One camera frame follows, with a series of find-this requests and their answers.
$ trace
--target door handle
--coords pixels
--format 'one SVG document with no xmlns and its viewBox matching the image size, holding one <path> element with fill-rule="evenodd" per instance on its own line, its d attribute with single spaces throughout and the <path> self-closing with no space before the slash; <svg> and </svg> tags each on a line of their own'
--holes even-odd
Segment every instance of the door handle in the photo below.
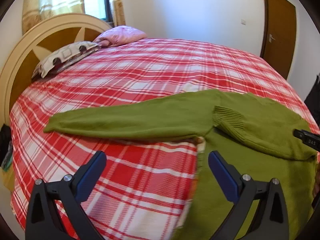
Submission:
<svg viewBox="0 0 320 240">
<path fill-rule="evenodd" d="M 274 41 L 275 41 L 276 39 L 275 39 L 274 37 L 272 37 L 272 34 L 270 33 L 270 34 L 269 34 L 269 42 L 271 43 L 271 42 L 272 42 L 272 40 L 274 40 Z"/>
</svg>

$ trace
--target black bag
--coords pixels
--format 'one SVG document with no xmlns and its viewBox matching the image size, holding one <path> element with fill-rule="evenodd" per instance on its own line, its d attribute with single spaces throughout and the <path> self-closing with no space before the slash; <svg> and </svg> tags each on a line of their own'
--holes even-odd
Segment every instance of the black bag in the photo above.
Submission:
<svg viewBox="0 0 320 240">
<path fill-rule="evenodd" d="M 320 125 L 320 78 L 317 75 L 316 82 L 313 85 L 309 95 L 304 103 L 307 105 L 310 113 L 318 126 Z"/>
<path fill-rule="evenodd" d="M 0 164 L 8 152 L 8 146 L 11 140 L 11 129 L 4 124 L 0 131 Z"/>
</svg>

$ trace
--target pink pillow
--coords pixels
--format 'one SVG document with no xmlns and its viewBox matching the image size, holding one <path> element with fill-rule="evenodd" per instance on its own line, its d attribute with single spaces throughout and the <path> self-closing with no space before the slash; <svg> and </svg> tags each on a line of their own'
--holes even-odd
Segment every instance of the pink pillow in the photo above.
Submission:
<svg viewBox="0 0 320 240">
<path fill-rule="evenodd" d="M 93 42 L 104 47 L 116 47 L 146 38 L 147 35 L 129 26 L 118 26 L 100 34 Z"/>
</svg>

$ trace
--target green sweater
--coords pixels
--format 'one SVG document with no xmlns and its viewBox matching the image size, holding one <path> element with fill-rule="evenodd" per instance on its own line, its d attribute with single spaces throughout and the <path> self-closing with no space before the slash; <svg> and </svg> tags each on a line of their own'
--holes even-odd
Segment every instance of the green sweater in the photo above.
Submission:
<svg viewBox="0 0 320 240">
<path fill-rule="evenodd" d="M 137 104 L 85 108 L 52 116 L 45 132 L 99 138 L 172 141 L 202 136 L 198 184 L 187 218 L 174 239 L 209 239 L 232 207 L 209 166 L 208 154 L 218 150 L 238 171 L 253 179 L 279 178 L 288 209 L 290 239 L 311 215 L 316 151 L 292 135 L 309 130 L 298 114 L 253 94 L 204 90 Z M 257 206 L 252 205 L 238 237 L 243 236 Z"/>
</svg>

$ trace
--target blue gripper pad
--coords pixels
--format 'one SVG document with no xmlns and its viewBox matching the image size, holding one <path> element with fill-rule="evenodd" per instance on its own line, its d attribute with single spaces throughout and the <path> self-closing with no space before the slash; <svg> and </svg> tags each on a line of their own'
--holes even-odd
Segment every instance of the blue gripper pad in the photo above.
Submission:
<svg viewBox="0 0 320 240">
<path fill-rule="evenodd" d="M 78 203 L 81 203 L 88 199 L 91 191 L 93 190 L 94 186 L 96 185 L 100 175 L 102 174 L 106 166 L 106 162 L 107 162 L 106 154 L 102 151 L 99 151 L 99 152 L 96 152 L 95 155 L 97 155 L 97 156 L 94 156 L 95 160 L 91 163 L 91 165 L 89 161 L 88 164 L 90 166 L 87 168 L 87 171 L 84 173 L 84 175 L 81 177 L 81 179 L 76 185 L 75 199 Z"/>
<path fill-rule="evenodd" d="M 218 151 L 209 153 L 208 163 L 227 200 L 236 204 L 239 200 L 240 189 L 228 171 L 229 168 L 233 168 L 233 172 L 237 174 L 236 169 L 232 165 L 227 164 Z"/>
</svg>

